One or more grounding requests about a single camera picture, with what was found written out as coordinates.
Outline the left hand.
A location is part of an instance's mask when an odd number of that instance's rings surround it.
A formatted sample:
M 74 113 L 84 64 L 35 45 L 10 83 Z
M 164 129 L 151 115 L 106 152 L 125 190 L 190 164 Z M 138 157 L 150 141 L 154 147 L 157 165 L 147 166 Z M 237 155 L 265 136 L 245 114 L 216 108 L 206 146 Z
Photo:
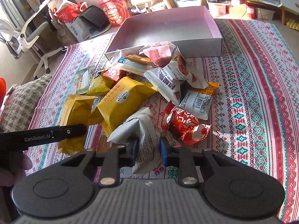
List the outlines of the left hand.
M 26 170 L 33 167 L 30 158 L 23 152 L 8 154 L 8 166 L 1 166 L 1 187 L 11 187 L 26 177 Z

